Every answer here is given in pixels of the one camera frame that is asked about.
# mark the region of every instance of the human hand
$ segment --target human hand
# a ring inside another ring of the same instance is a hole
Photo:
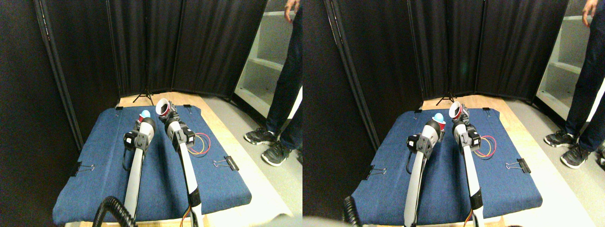
[[[582,10],[582,12],[584,13],[584,15],[582,16],[582,22],[584,23],[584,25],[586,25],[586,27],[590,27],[590,24],[588,24],[588,12],[590,12],[590,15],[592,17],[595,16],[595,11],[597,10],[597,2],[598,0],[587,0],[586,1],[586,5],[584,6],[584,9]]]
[[[298,7],[300,6],[301,0],[288,0],[286,2],[286,6],[284,6],[284,18],[287,22],[292,23],[292,19],[290,18],[290,10],[294,7],[294,13],[298,11]]]

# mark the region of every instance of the person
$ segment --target person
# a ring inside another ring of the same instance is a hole
[[[296,19],[290,18],[291,10],[296,13]],[[280,166],[290,156],[292,150],[300,148],[303,144],[301,109],[296,111],[286,129],[280,133],[280,129],[286,122],[288,115],[290,115],[302,86],[299,64],[302,32],[300,18],[303,17],[303,9],[300,7],[300,0],[287,1],[284,17],[287,22],[293,24],[292,36],[290,37],[286,62],[281,70],[280,78],[277,80],[265,127],[244,135],[244,138],[254,145],[271,145],[269,149],[261,154],[261,158],[272,166]]]
[[[592,120],[580,135],[605,79],[605,4],[597,3],[598,0],[588,0],[583,10],[582,22],[590,28],[590,36],[565,128],[544,138],[550,146],[570,147],[561,156],[561,161],[574,169],[586,162],[590,153],[596,151],[605,139],[605,96],[601,98]],[[589,13],[592,15],[590,24],[586,19]]]

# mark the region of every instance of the gray floor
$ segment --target gray floor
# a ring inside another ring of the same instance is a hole
[[[505,100],[531,136],[538,142],[596,226],[605,226],[605,171],[597,164],[597,155],[592,153],[579,169],[571,169],[561,163],[560,157],[568,148],[554,148],[544,143],[547,134],[559,127],[536,108],[519,100]]]
[[[230,104],[217,97],[202,96],[202,98],[269,179],[292,214],[301,216],[303,214],[303,166],[296,159],[298,153],[295,151],[290,154],[290,157],[279,167],[270,166],[261,159],[261,153],[269,146],[252,145],[243,137],[245,133],[255,130],[259,125],[233,103]]]

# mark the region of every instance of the blue ball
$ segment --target blue ball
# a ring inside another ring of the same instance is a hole
[[[435,117],[434,117],[434,118],[435,118],[435,120],[436,120],[436,121],[438,121],[438,122],[443,122],[443,114],[441,114],[441,113],[437,113],[437,114],[435,114]]]
[[[149,113],[149,111],[143,110],[143,112],[141,112],[141,116],[143,116],[143,117],[151,117],[151,114]]]

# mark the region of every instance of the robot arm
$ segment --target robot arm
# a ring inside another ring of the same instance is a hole
[[[481,147],[481,135],[479,135],[475,126],[470,124],[468,110],[460,102],[452,104],[450,117],[454,122],[454,138],[456,138],[466,166],[466,179],[471,199],[471,209],[473,210],[474,226],[483,226],[483,199],[472,152]]]
[[[157,112],[160,120],[164,123],[166,135],[172,141],[172,146],[181,159],[185,184],[187,186],[187,198],[189,206],[191,206],[191,225],[194,227],[203,226],[204,224],[201,221],[200,191],[195,179],[191,158],[187,151],[188,148],[195,145],[195,133],[180,120],[176,107],[167,99],[161,99],[158,102],[155,106],[155,112]]]
[[[147,154],[147,148],[155,132],[155,122],[149,117],[149,111],[141,113],[134,130],[124,135],[124,146],[127,150],[134,150],[134,158],[128,178],[124,206],[130,214],[136,218],[137,202],[139,200],[139,186],[143,160]]]
[[[416,226],[422,173],[424,172],[427,160],[433,153],[435,144],[441,142],[443,139],[444,127],[443,116],[437,113],[424,125],[422,133],[408,137],[408,148],[410,152],[416,153],[416,158],[414,159],[414,167],[412,167],[410,184],[408,185],[408,194],[405,199],[404,225],[407,227]]]

